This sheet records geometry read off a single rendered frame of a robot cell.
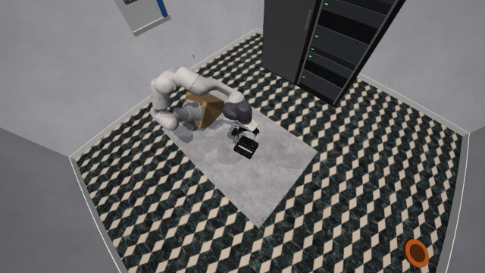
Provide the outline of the black lighting desk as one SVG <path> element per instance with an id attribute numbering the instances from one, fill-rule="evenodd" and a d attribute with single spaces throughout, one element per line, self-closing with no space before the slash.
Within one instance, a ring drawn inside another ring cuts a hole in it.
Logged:
<path id="1" fill-rule="evenodd" d="M 238 152 L 239 154 L 245 156 L 246 158 L 251 158 L 258 148 L 258 143 L 245 137 L 241 136 L 238 143 L 234 146 L 234 151 Z M 249 159 L 250 159 L 249 158 Z"/>

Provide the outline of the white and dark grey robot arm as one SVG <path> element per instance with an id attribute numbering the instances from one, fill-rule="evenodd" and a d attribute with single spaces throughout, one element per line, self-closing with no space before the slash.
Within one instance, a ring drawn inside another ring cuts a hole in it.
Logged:
<path id="1" fill-rule="evenodd" d="M 238 121 L 240 127 L 251 133 L 258 127 L 258 124 L 252 119 L 252 107 L 245 101 L 241 92 L 214 78 L 203 77 L 187 67 L 171 67 L 150 82 L 152 99 L 150 115 L 166 130 L 173 131 L 178 128 L 180 122 L 197 121 L 202 118 L 203 112 L 200 103 L 190 99 L 183 103 L 182 108 L 175 108 L 173 112 L 167 110 L 170 106 L 169 94 L 178 86 L 197 96 L 203 96 L 212 90 L 227 95 L 229 99 L 222 108 L 224 117 Z M 163 110 L 163 108 L 166 109 Z"/>

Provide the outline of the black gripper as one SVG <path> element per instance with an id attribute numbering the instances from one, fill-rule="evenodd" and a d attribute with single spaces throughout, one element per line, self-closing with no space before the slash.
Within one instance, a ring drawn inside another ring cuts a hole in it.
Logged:
<path id="1" fill-rule="evenodd" d="M 243 131 L 248 131 L 248 130 L 246 130 L 245 128 L 242 128 L 242 127 L 240 127 L 240 126 L 239 126 L 239 127 L 235 126 L 235 128 L 234 128 L 234 129 L 233 129 L 233 131 L 231 132 L 231 135 L 232 135 L 232 136 L 234 135 L 234 137 L 236 138 L 236 135 L 237 135 L 238 133 L 242 133 Z M 257 133 L 259 133 L 259 129 L 258 129 L 258 128 L 256 128 L 256 129 L 253 131 L 253 133 L 255 134 L 255 138 L 256 138 Z"/>

